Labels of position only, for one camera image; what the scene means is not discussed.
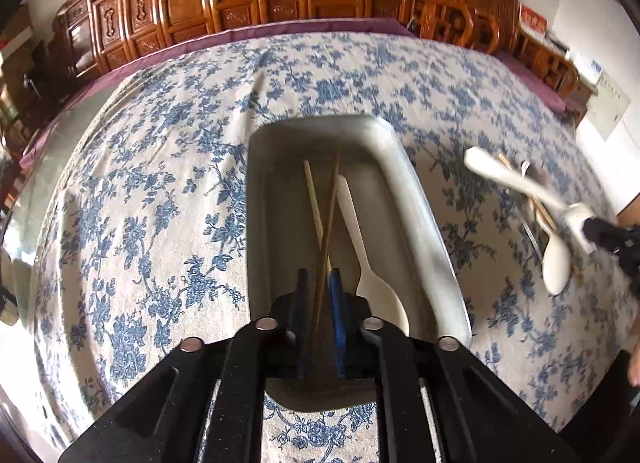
metal tray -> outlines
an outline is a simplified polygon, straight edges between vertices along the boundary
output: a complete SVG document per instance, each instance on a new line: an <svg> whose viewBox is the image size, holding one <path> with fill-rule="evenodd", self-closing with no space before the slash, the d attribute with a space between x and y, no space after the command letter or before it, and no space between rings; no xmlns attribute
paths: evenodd
<svg viewBox="0 0 640 463"><path fill-rule="evenodd" d="M252 135L246 230L252 320L267 315L276 297L294 290L298 268L308 269L312 302L319 253L303 160L310 162L324 220L336 148L370 265L398 294L410 336L434 341L451 335L468 346L471 331L460 287L415 170L393 128L364 115L284 120ZM332 266L340 268L344 290L354 293L360 266L337 202L329 256ZM330 341L330 316L323 317L322 324ZM296 411L375 400L370 382L340 380L323 393L307 396L297 383L274 380L267 392Z"/></svg>

spoon handle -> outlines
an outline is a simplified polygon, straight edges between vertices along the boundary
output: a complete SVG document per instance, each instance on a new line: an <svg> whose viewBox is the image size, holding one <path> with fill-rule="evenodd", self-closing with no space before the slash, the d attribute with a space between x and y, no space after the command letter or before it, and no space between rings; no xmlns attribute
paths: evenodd
<svg viewBox="0 0 640 463"><path fill-rule="evenodd" d="M347 225L351 242L353 243L353 249L356 251L356 256L360 263L360 269L369 268L369 260L367 259L367 251L364 249L364 241L362 240L362 234L360 233L360 227L358 226L358 217L356 215L356 209L353 206L353 199L351 199L351 191L349 185L344 176L338 176L338 205L340 205L340 212L344 218L344 223Z"/></svg>

blue floral pattern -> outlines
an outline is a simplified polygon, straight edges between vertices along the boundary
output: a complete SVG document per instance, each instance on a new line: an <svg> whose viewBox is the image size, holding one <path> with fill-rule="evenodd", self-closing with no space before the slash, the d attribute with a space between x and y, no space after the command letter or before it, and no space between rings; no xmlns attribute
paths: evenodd
<svg viewBox="0 0 640 463"><path fill-rule="evenodd" d="M552 113L490 56L375 34L296 34L201 50L125 80L60 178L33 297L44 423L68 445L181 338L249 320L246 153L284 118L366 113L394 127L439 223L473 324L472 351L560 429L636 313L615 260L572 244L584 274L551 298L510 197L470 173L479 144L546 170L613 218ZM564 234L570 242L570 236ZM268 397L263 459L374 462L375 407L298 414Z"/></svg>

wooden armrest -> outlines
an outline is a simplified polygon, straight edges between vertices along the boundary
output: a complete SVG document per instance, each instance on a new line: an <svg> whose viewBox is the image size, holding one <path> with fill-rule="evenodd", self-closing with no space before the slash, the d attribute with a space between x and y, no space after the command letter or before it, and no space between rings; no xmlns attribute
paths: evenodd
<svg viewBox="0 0 640 463"><path fill-rule="evenodd" d="M554 53L520 28L510 53L561 98L566 98L578 83L578 70L571 62Z"/></svg>
<svg viewBox="0 0 640 463"><path fill-rule="evenodd" d="M493 15L479 10L471 11L474 18L474 32L468 47L491 55L498 47L500 25Z"/></svg>
<svg viewBox="0 0 640 463"><path fill-rule="evenodd" d="M467 46L474 28L468 6L455 0L402 0L398 20L416 22L420 38L456 46Z"/></svg>

